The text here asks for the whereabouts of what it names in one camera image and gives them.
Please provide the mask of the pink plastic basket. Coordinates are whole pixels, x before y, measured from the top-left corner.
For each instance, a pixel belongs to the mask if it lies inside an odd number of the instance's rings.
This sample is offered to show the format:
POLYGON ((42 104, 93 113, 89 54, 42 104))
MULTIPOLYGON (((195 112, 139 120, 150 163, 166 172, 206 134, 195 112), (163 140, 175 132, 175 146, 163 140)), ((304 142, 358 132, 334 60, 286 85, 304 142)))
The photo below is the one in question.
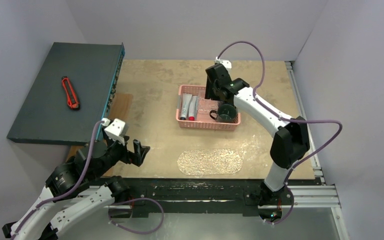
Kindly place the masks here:
POLYGON ((175 119, 180 128, 185 129, 202 129, 202 130, 218 130, 218 131, 234 131, 241 123, 241 114, 238 113, 233 123, 217 122, 210 116, 211 110, 217 110, 219 102, 215 100, 205 99, 206 87, 204 85, 187 85, 183 84, 178 89, 178 101, 175 119), (183 109, 183 94, 197 96, 197 113, 195 120, 181 120, 183 109))

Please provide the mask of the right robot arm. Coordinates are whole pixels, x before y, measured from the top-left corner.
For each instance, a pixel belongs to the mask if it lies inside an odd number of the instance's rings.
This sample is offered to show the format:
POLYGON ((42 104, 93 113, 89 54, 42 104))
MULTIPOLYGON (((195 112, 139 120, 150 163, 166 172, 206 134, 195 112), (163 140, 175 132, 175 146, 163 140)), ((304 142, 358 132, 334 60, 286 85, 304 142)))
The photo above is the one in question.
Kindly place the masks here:
POLYGON ((310 149, 309 131, 301 116, 293 118, 268 103, 241 78, 233 80, 227 68, 216 63, 205 70, 205 98, 222 101, 250 115, 272 136, 269 173, 260 185, 260 200, 268 204, 280 198, 294 164, 310 149))

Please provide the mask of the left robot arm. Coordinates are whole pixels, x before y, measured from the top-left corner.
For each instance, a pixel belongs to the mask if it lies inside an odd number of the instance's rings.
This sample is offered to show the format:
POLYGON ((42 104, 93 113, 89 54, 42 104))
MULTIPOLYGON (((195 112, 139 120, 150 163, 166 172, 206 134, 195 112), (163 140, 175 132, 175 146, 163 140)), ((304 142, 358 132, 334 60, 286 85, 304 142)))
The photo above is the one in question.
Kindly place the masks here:
POLYGON ((141 166, 150 151, 133 140, 93 141, 77 150, 67 162, 57 166, 27 213, 2 227, 10 240, 56 240, 70 224, 91 215, 99 207, 131 203, 130 187, 121 176, 105 176, 118 162, 141 166))

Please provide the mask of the clear plastic soap dish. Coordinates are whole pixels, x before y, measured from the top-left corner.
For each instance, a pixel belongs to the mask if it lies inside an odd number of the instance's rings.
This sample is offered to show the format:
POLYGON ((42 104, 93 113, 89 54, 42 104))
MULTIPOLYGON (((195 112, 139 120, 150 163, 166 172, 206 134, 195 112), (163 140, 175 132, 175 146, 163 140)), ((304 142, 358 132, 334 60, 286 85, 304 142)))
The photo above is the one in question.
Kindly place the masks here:
POLYGON ((200 98, 197 106, 197 117, 198 122, 214 122, 210 117, 210 111, 217 110, 219 107, 219 101, 200 98))

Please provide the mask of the dark green mug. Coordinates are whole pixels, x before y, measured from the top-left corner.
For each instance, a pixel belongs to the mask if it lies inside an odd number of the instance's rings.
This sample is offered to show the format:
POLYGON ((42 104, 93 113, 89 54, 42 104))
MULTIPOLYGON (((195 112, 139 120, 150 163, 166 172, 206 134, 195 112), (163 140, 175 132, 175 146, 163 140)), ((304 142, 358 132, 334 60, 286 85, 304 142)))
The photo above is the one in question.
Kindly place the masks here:
POLYGON ((232 124, 236 121, 238 110, 235 106, 224 103, 217 110, 211 110, 209 116, 218 123, 232 124))

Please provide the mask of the clear textured oval tray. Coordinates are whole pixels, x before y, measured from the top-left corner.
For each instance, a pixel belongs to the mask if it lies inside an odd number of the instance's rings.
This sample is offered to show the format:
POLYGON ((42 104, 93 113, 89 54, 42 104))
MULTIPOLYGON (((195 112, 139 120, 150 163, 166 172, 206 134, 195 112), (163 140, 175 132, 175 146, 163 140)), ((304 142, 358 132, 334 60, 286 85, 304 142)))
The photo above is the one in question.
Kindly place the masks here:
POLYGON ((177 166, 187 176, 231 175, 241 170, 243 157, 229 148, 186 150, 177 166))

